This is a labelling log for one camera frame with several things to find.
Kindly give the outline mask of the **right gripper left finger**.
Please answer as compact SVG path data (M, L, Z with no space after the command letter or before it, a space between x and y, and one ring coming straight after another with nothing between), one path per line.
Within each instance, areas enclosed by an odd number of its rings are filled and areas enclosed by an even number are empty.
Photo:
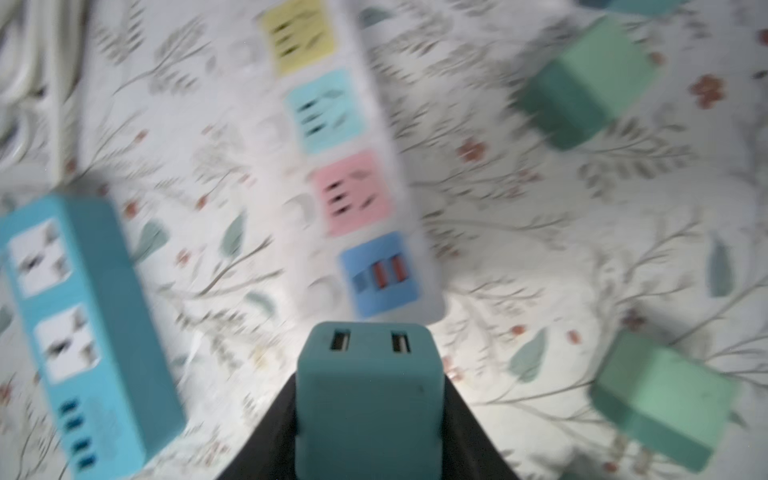
M296 375L285 382L218 480L295 480Z

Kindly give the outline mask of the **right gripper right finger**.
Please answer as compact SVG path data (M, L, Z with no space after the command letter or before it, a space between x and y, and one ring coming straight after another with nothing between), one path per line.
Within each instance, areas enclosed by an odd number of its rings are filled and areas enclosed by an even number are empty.
M443 480L519 480L448 377L441 435Z

